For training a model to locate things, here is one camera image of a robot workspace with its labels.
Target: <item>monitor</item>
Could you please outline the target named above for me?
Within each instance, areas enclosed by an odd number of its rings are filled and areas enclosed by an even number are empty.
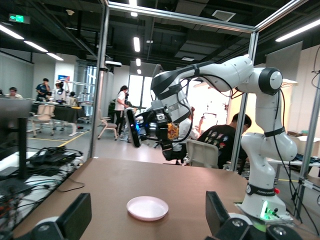
[[[9,188],[15,193],[27,194],[30,188],[24,181],[27,177],[27,121],[31,106],[31,100],[0,98],[0,160],[19,150],[18,179],[0,181],[0,195],[5,195]]]

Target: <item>ceiling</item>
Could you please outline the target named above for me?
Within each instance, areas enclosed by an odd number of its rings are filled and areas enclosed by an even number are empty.
[[[128,4],[129,0],[114,3]],[[137,0],[140,7],[199,16],[229,23],[256,26],[288,0]],[[94,62],[98,55],[103,6],[100,0],[0,0],[0,24],[26,40],[52,53],[76,55]],[[9,14],[30,17],[30,24],[9,21]],[[309,0],[293,12],[259,33],[255,64],[264,63],[265,55],[303,41],[303,48],[320,44],[320,26],[278,43],[277,37],[320,18],[320,1]],[[140,38],[141,51],[135,52],[133,37]],[[218,29],[201,24],[138,15],[111,10],[106,54],[111,60],[130,65],[142,62],[161,64],[165,70],[193,63],[222,63],[248,52],[250,34]],[[40,51],[0,32],[0,48]],[[183,57],[194,61],[184,61]]]

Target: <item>wall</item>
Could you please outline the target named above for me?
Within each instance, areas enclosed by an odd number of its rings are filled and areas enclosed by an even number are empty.
[[[38,84],[43,83],[43,79],[49,79],[49,86],[53,90],[55,89],[55,65],[56,60],[47,54],[34,53],[34,74],[32,81],[32,98],[37,97],[36,87]]]
[[[34,64],[0,53],[0,89],[4,94],[9,93],[9,88],[16,87],[18,94],[31,98],[33,75]]]
[[[288,125],[289,131],[300,132],[309,129],[316,94],[316,88],[312,86],[312,79],[315,77],[315,74],[312,71],[314,70],[314,61],[319,47],[320,45],[301,51],[296,78],[298,84],[294,87],[292,92],[290,120]],[[316,61],[315,66],[316,71],[318,71],[319,60]],[[315,85],[318,84],[318,77],[319,76],[314,79]],[[319,127],[316,128],[315,137],[320,138]]]
[[[114,68],[114,82],[113,82],[113,89],[112,89],[112,93],[111,99],[115,99],[118,95],[118,92],[120,90],[120,88],[123,85],[129,85],[129,69],[130,66],[126,66],[123,65],[122,67],[115,67]]]

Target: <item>plate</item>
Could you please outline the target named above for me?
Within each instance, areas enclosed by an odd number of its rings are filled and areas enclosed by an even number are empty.
[[[134,218],[149,222],[163,218],[169,206],[154,196],[138,196],[128,201],[126,209]]]

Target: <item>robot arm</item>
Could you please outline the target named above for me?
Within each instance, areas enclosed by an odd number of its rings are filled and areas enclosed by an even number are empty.
[[[152,79],[151,90],[158,102],[162,102],[163,112],[172,122],[179,123],[189,114],[189,110],[183,107],[190,108],[190,105],[182,91],[181,80],[197,77],[203,78],[219,92],[237,88],[244,93],[256,94],[255,119],[264,134],[247,133],[241,140],[250,159],[250,176],[241,208],[245,213],[266,222],[290,220],[285,204],[275,195],[275,170],[266,159],[290,161],[297,154],[296,145],[286,135],[281,123],[281,73],[271,67],[254,68],[253,62],[245,56],[222,64],[203,62],[162,72]]]

